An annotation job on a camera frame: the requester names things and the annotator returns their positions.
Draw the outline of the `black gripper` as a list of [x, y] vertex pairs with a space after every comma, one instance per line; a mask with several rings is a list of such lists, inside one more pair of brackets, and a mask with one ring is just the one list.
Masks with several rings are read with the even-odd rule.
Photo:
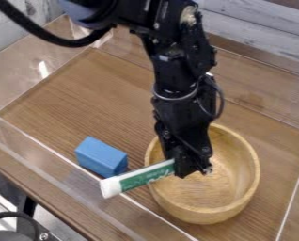
[[225, 93], [214, 75], [205, 75], [187, 98], [165, 100], [155, 95], [153, 105], [155, 130], [163, 153], [175, 160], [175, 175], [183, 179], [197, 171], [210, 174], [213, 147], [207, 130], [225, 111]]

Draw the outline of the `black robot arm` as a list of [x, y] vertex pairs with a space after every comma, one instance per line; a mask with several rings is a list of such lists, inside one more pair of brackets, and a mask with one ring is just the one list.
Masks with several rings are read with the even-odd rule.
[[225, 111], [225, 94], [210, 70], [217, 48], [203, 30], [194, 0], [59, 0], [81, 26], [130, 28], [151, 59], [155, 130], [163, 155], [175, 161], [181, 178], [213, 171], [211, 122]]

